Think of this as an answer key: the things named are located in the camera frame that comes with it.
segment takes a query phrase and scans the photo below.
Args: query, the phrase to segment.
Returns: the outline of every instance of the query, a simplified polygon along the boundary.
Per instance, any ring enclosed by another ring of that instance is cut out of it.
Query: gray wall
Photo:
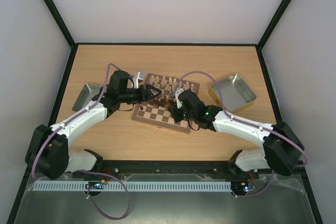
[[[306,147],[324,223],[335,223],[336,2],[293,0],[263,52],[283,118]]]
[[[0,223],[12,208],[34,128],[48,123],[69,51],[42,0],[0,0]]]
[[[281,0],[54,0],[77,42],[257,43]]]

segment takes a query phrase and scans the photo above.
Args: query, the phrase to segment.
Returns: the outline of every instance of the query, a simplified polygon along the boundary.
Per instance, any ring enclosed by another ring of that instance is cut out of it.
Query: wooden tabletop
[[[201,70],[220,79],[238,73],[257,99],[237,115],[259,122],[275,122],[255,47],[116,45],[78,47],[57,122],[74,113],[72,106],[85,83],[104,83],[110,62],[130,74],[144,70],[179,77]],[[211,83],[208,77],[194,74],[187,79],[201,84],[198,96],[206,105],[215,104],[208,94]],[[187,135],[145,125],[132,121],[132,113],[115,112],[79,137],[71,149],[88,148],[112,160],[222,161],[228,160],[236,150],[257,148],[226,133],[200,129]]]

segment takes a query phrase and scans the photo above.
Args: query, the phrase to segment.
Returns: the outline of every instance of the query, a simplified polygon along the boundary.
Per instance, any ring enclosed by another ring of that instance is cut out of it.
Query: black and white robotic arm
[[[143,77],[143,71],[130,76],[125,71],[117,70],[112,74],[106,92],[101,97],[103,88],[84,108],[66,120],[50,127],[45,125],[37,127],[25,162],[33,167],[37,158],[36,170],[50,179],[56,179],[64,172],[92,170],[95,166],[99,166],[101,162],[97,161],[102,161],[99,154],[91,150],[73,152],[69,147],[87,129],[118,110],[121,103],[137,104],[150,101],[161,94],[161,90],[152,85],[139,85]],[[129,80],[133,83],[132,88],[127,88]],[[39,156],[39,150],[50,136],[52,138]]]
[[[303,151],[304,146],[285,122],[278,121],[272,125],[225,113],[221,107],[206,106],[191,90],[177,88],[172,96],[176,97],[176,104],[169,111],[175,122],[191,120],[202,129],[236,135],[260,147],[253,151],[236,151],[230,159],[231,173],[238,175],[254,169],[271,168],[278,174],[289,176],[298,164],[301,156],[298,148]]]

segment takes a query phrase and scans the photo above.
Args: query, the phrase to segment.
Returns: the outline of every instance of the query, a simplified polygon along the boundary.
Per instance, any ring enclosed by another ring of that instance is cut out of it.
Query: silver tray
[[[250,106],[257,98],[251,88],[237,73],[219,80],[217,83],[222,92],[224,106],[230,112],[237,112]],[[211,88],[219,97],[214,83],[211,84]]]
[[[99,94],[101,87],[103,87],[103,85],[86,83],[79,93],[72,110],[75,112],[80,111],[96,94]]]

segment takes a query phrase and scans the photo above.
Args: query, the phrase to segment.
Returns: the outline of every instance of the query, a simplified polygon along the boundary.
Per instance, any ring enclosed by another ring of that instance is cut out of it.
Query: wooden chessboard
[[[176,87],[177,82],[178,79],[175,79],[174,77],[153,73],[148,73],[147,78],[144,81],[145,84],[151,84],[162,91],[162,94],[159,96],[160,99],[163,98],[164,95],[168,99],[170,97],[170,92]],[[198,94],[198,91],[200,90],[199,83],[186,80],[181,81],[180,87],[183,89],[191,89],[196,94]],[[155,104],[150,105],[147,102],[137,104],[134,107],[132,120],[184,133],[190,133],[191,130],[186,120],[175,123],[168,111],[168,107],[163,108]]]

